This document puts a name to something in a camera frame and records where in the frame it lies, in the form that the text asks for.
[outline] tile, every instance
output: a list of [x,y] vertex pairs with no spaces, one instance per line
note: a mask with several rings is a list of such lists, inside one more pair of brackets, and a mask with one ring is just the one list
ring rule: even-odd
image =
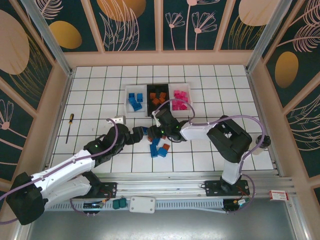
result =
[[190,77],[200,76],[199,65],[184,65],[184,75]]
[[106,66],[93,66],[90,78],[105,78],[107,72]]
[[211,118],[220,118],[224,114],[222,104],[220,102],[205,103],[205,110],[207,117]]
[[206,109],[205,109],[204,103],[194,103],[193,108],[195,111],[195,116],[197,118],[206,117]]
[[223,114],[227,116],[241,115],[239,103],[237,102],[223,102]]
[[229,65],[214,65],[217,76],[231,76]]
[[192,152],[211,152],[210,140],[197,139],[191,141]]
[[201,77],[203,89],[217,89],[218,83],[215,76],[202,76]]
[[102,104],[117,104],[119,101],[119,90],[103,91]]
[[236,89],[249,89],[249,82],[246,76],[233,76],[233,83]]
[[118,104],[101,105],[100,119],[114,118],[117,115]]
[[245,130],[248,132],[248,133],[261,133],[261,127],[260,125],[251,120],[251,119],[248,119],[248,118],[243,118],[243,122],[244,122],[244,127],[245,127]]
[[119,93],[119,104],[124,104],[126,101],[126,91],[121,90]]
[[153,172],[172,172],[172,153],[169,153],[165,157],[154,157],[153,161]]
[[230,65],[232,76],[246,76],[245,66],[243,65]]
[[201,89],[201,79],[199,76],[186,76],[185,82],[190,85],[191,89]]
[[269,151],[263,151],[259,155],[252,154],[255,170],[273,170]]
[[194,165],[191,152],[173,153],[174,172],[193,172]]
[[169,77],[170,83],[184,83],[185,77],[184,76],[171,76]]
[[242,170],[255,170],[254,162],[252,161],[251,155],[249,155],[243,163]]
[[81,119],[84,105],[66,105],[63,119],[70,119],[70,115],[74,114],[74,120]]
[[87,91],[84,104],[101,104],[103,91]]
[[96,105],[84,105],[82,119],[98,119],[100,113],[100,104]]
[[154,84],[167,84],[167,83],[169,83],[169,77],[154,77],[153,83]]
[[152,77],[138,77],[136,80],[136,84],[152,84]]
[[71,91],[67,104],[84,104],[85,98],[85,91]]
[[95,136],[97,133],[98,120],[81,120],[78,135],[80,136]]
[[234,89],[234,81],[231,76],[217,76],[219,89]]
[[91,73],[91,66],[78,66],[75,70],[75,78],[89,78]]
[[251,90],[248,89],[236,89],[236,95],[239,102],[253,102],[254,98],[252,97]]
[[204,102],[204,95],[203,95],[202,89],[191,89],[190,95],[194,103]]
[[258,116],[254,102],[239,102],[241,114],[256,117]]
[[122,77],[137,77],[138,66],[123,66],[122,67]]
[[152,172],[152,157],[148,153],[133,154],[132,159],[133,173],[150,173]]
[[60,136],[67,136],[68,129],[69,129],[69,126],[70,126],[69,136],[77,136],[78,135],[78,130],[79,130],[79,125],[80,125],[80,120],[73,120],[71,126],[69,124],[69,120],[63,120],[62,123],[61,123],[61,128],[60,128],[59,135]]
[[111,123],[108,123],[106,119],[99,119],[98,131],[96,132],[96,135],[101,136],[103,134],[107,134],[112,127],[113,125]]
[[221,103],[218,89],[203,89],[205,103]]
[[132,153],[120,153],[112,158],[112,173],[131,173]]
[[174,153],[191,152],[191,141],[173,142],[172,143],[172,151]]
[[213,65],[200,65],[200,76],[215,76],[216,71]]
[[138,66],[138,77],[153,77],[153,66]]
[[154,77],[168,77],[169,76],[169,67],[164,66],[153,66],[153,76]]
[[108,66],[106,69],[106,78],[120,78],[122,66]]
[[83,150],[85,145],[87,145],[95,139],[96,136],[78,136],[78,138],[76,139],[74,152],[77,153],[80,150]]
[[89,78],[75,78],[72,83],[71,91],[86,91]]
[[105,79],[104,90],[119,90],[121,78],[108,77]]
[[225,159],[217,151],[212,152],[213,164],[215,171],[223,171],[225,166]]
[[169,66],[169,77],[184,77],[185,71],[184,66]]
[[54,152],[55,154],[74,154],[77,137],[69,136],[67,144],[66,139],[66,136],[59,136]]
[[214,162],[211,152],[193,152],[192,156],[195,172],[214,171]]
[[120,89],[125,90],[126,85],[136,85],[137,84],[137,78],[136,77],[122,77],[121,78],[121,85]]
[[51,168],[64,162],[65,160],[68,160],[72,156],[73,156],[73,154],[54,154],[53,159],[52,159],[52,163],[51,163]]
[[221,101],[223,103],[227,102],[238,102],[237,94],[234,89],[219,89]]
[[110,172],[111,172],[111,165],[112,165],[112,159],[110,159],[109,161],[106,161],[106,162],[100,164],[99,166],[95,167],[95,168],[92,169],[91,171],[92,171],[94,174],[110,173]]
[[92,90],[103,90],[105,85],[104,78],[90,78],[88,91]]

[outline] black mounting plate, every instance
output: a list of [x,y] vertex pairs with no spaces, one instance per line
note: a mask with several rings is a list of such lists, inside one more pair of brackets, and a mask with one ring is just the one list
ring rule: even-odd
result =
[[220,180],[205,181],[203,188],[207,197],[221,197],[221,196],[241,196],[242,193],[237,187],[240,187],[242,191],[250,195],[250,190],[247,180],[240,180],[235,185],[231,186],[231,191],[225,192],[221,188]]
[[97,194],[93,194],[92,192],[88,192],[86,195],[74,197],[75,199],[114,199],[117,194],[117,186],[116,182],[102,182],[100,190]]

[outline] white box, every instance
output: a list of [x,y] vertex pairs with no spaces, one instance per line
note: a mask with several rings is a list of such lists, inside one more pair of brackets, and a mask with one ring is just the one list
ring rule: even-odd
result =
[[[147,85],[126,85],[124,89],[124,114],[127,118],[147,117]],[[137,100],[137,94],[143,94],[142,109],[135,111],[129,102],[129,94],[134,93]]]
[[[174,91],[179,90],[179,91],[184,91],[186,92],[186,97],[188,98],[188,103],[193,107],[193,102],[191,99],[191,91],[190,91],[190,85],[189,83],[169,83],[169,99],[174,99]],[[172,101],[170,102],[170,111],[172,113],[172,116],[175,118],[187,118],[188,116],[192,117],[193,112],[191,108],[187,106],[186,110],[172,110]]]

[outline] blue cube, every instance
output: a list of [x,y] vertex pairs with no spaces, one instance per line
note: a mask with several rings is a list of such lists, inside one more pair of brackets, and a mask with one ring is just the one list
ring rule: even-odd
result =
[[142,102],[144,101],[144,97],[143,97],[143,94],[142,94],[142,93],[138,93],[138,94],[136,95],[136,101],[137,101],[138,103],[142,103]]

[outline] decorative wallpaper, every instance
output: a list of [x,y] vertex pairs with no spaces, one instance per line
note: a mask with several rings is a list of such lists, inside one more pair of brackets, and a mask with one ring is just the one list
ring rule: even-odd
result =
[[0,90],[0,180],[11,181],[33,117]]
[[154,0],[90,0],[105,51],[156,50]]
[[253,50],[279,0],[236,0],[221,50]]
[[320,175],[320,85],[286,118],[308,176]]
[[163,50],[213,50],[226,0],[164,0]]
[[34,2],[63,52],[98,51],[80,0],[34,0]]
[[0,5],[0,78],[37,109],[52,65],[9,1]]
[[270,40],[269,44],[266,46],[262,57],[265,58],[265,56],[267,55],[271,45],[274,43],[275,38],[278,36],[279,32],[281,31],[282,27],[284,26],[285,22],[287,21],[287,18],[289,17],[291,11],[294,9],[296,3],[298,0],[292,0],[291,5],[288,9],[288,11],[285,13],[284,18],[282,19],[280,26],[278,27],[277,31],[274,33],[272,39]]
[[320,71],[320,1],[306,0],[266,66],[282,106]]

